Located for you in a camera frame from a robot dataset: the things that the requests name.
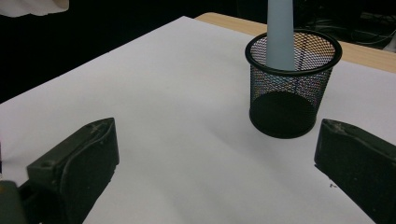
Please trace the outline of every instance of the white tabletop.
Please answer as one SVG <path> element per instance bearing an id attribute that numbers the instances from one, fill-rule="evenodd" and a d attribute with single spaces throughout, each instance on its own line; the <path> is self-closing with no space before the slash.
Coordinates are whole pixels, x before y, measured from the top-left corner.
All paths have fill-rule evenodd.
<path id="1" fill-rule="evenodd" d="M 251 124 L 253 38 L 180 18 L 0 104 L 3 178 L 98 119 L 120 165 L 84 223 L 373 223 L 314 166 L 322 119 L 396 144 L 396 76 L 340 62 L 314 129 L 282 140 Z"/>

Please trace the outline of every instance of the mesh pencil holder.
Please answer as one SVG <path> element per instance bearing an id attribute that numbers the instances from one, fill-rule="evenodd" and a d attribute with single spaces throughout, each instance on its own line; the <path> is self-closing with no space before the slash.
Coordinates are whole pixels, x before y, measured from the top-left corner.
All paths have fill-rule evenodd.
<path id="1" fill-rule="evenodd" d="M 267 34 L 256 36 L 246 47 L 250 63 L 250 109 L 253 125 L 277 138 L 294 138 L 315 125 L 320 102 L 340 61 L 340 44 L 327 35 L 294 31 L 294 71 L 266 66 Z"/>

